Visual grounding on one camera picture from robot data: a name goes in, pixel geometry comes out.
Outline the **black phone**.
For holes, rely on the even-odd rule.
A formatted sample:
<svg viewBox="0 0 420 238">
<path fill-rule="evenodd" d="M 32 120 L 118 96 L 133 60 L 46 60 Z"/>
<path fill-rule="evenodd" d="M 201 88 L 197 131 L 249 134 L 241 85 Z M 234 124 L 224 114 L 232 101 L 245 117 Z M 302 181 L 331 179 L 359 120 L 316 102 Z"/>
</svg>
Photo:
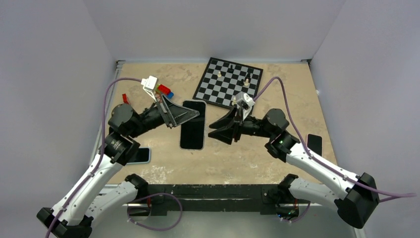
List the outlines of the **black phone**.
<svg viewBox="0 0 420 238">
<path fill-rule="evenodd" d="M 182 106 L 199 112 L 199 115 L 181 125 L 180 148 L 201 150 L 205 140 L 206 103 L 197 100 L 185 100 Z"/>
</svg>

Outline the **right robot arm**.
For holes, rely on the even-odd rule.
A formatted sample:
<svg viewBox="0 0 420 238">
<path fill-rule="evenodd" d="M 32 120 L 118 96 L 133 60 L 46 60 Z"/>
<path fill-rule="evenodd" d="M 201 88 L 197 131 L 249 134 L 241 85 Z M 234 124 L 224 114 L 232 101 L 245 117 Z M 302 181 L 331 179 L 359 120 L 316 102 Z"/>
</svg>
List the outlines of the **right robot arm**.
<svg viewBox="0 0 420 238">
<path fill-rule="evenodd" d="M 309 150 L 286 128 L 289 121 L 281 109 L 269 110 L 262 119 L 242 118 L 242 109 L 231 110 L 211 123 L 209 137 L 232 144 L 241 135 L 266 137 L 267 152 L 274 158 L 293 165 L 316 178 L 320 183 L 287 176 L 278 188 L 279 198 L 285 202 L 304 199 L 328 207 L 348 225 L 361 229 L 379 204 L 376 182 L 367 173 L 358 175 L 347 171 Z"/>
</svg>

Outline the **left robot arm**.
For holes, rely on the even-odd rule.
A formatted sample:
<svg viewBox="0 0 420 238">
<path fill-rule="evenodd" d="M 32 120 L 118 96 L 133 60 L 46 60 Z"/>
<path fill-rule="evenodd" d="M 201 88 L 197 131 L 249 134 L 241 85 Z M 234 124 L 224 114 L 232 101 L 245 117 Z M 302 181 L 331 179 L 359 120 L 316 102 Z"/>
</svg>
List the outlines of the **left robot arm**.
<svg viewBox="0 0 420 238">
<path fill-rule="evenodd" d="M 58 238 L 87 238 L 105 216 L 125 203 L 150 204 L 148 183 L 131 174 L 103 197 L 99 192 L 130 160 L 139 155 L 135 137 L 165 124 L 179 126 L 199 116 L 199 112 L 171 102 L 162 96 L 150 108 L 137 113 L 130 105 L 116 106 L 108 121 L 109 133 L 102 138 L 99 153 L 83 176 L 56 205 L 42 208 L 37 218 L 48 235 Z"/>
</svg>

